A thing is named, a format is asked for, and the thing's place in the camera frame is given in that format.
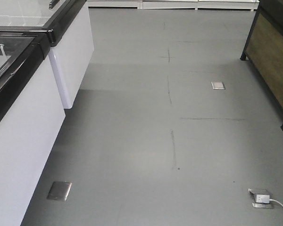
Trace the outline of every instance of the black metal frame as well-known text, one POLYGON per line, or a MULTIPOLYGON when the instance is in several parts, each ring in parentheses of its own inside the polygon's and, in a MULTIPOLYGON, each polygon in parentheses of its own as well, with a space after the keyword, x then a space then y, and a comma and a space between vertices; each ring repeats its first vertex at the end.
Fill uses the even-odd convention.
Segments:
POLYGON ((40 32, 46 33, 50 45, 56 46, 64 33, 79 13, 86 0, 69 0, 65 2, 43 27, 8 27, 0 26, 0 32, 40 32))
POLYGON ((0 37, 32 36, 34 39, 0 76, 0 121, 8 112, 50 50, 45 34, 0 33, 0 37))
MULTIPOLYGON (((242 52, 242 55, 240 57, 240 60, 246 60, 246 57, 249 59, 249 62, 254 66, 254 68, 256 69, 256 66, 254 65, 253 61, 251 60, 251 57, 247 54, 247 47, 248 47, 248 44, 249 44, 249 41, 250 41, 250 38, 252 36, 252 33, 253 33, 253 29, 256 25, 256 22, 257 22, 257 19, 258 19, 258 16, 261 14, 264 16, 265 19, 267 19, 273 26, 274 28, 283 36, 283 27, 278 23, 278 21, 274 20, 273 17, 267 12, 265 11, 265 8, 262 7, 262 3, 264 3, 263 5, 265 6, 266 5, 266 2, 267 1, 261 1, 260 4, 259 4, 259 7, 257 9, 257 12, 256 12, 256 15, 254 17, 254 20, 253 20, 253 23, 252 23, 252 26, 251 26, 251 29, 250 29, 250 32, 249 32, 249 35, 247 37, 247 41, 245 43, 245 46, 244 46, 244 49, 243 49, 243 52, 242 52)), ((263 85, 263 87, 265 88, 265 90, 267 90, 268 94, 272 97, 272 100, 273 102, 277 105, 278 109, 281 111, 282 113, 282 117, 283 117, 283 108, 282 106, 280 105, 280 103, 278 102, 278 100, 276 99, 276 97, 274 96, 273 92, 271 91, 271 89, 269 88, 269 86, 266 84, 266 82, 264 81, 263 77, 261 76, 260 72, 256 69, 257 71, 257 74, 258 74, 258 78, 261 82, 261 84, 263 85)))

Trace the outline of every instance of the cable plug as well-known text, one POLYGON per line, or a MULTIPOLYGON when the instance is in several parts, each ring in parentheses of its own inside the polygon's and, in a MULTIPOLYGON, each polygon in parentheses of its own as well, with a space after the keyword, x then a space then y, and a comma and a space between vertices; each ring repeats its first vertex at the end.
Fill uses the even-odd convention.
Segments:
POLYGON ((254 194, 255 203, 269 204, 270 195, 269 194, 254 194))

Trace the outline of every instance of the refrigerated display case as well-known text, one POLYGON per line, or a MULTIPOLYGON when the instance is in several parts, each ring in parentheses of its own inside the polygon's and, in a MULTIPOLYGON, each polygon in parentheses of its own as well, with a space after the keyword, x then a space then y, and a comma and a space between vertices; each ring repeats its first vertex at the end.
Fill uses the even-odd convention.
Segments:
POLYGON ((0 32, 41 32, 64 108, 71 108, 94 51, 86 0, 0 0, 0 32))
POLYGON ((0 33, 0 225, 19 226, 65 118, 45 34, 0 33))

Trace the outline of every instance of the floor stain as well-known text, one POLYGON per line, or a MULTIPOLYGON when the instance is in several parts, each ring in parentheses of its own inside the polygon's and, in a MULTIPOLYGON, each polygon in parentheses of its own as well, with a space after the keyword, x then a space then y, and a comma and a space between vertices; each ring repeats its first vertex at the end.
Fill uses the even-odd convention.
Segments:
POLYGON ((172 137, 172 143, 173 143, 173 166, 172 169, 177 168, 177 159, 176 159, 176 148, 175 148, 175 139, 174 139, 174 132, 171 130, 171 137, 172 137))
POLYGON ((230 118, 179 118, 181 120, 229 120, 229 121, 244 121, 245 119, 230 119, 230 118))
POLYGON ((166 77, 167 82, 168 82, 168 95, 169 95, 169 101, 170 104, 172 105, 172 99, 171 99, 171 93, 170 93, 170 83, 169 83, 169 76, 166 77))

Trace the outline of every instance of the gray floor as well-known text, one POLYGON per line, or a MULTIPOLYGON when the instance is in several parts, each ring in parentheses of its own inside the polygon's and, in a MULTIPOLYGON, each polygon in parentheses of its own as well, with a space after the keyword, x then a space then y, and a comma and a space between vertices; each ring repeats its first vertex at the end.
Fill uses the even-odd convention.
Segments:
POLYGON ((22 226, 283 226, 281 120, 247 11, 91 9, 95 52, 22 226), (213 90, 223 81, 226 90, 213 90), (66 202, 46 200, 71 181, 66 202))

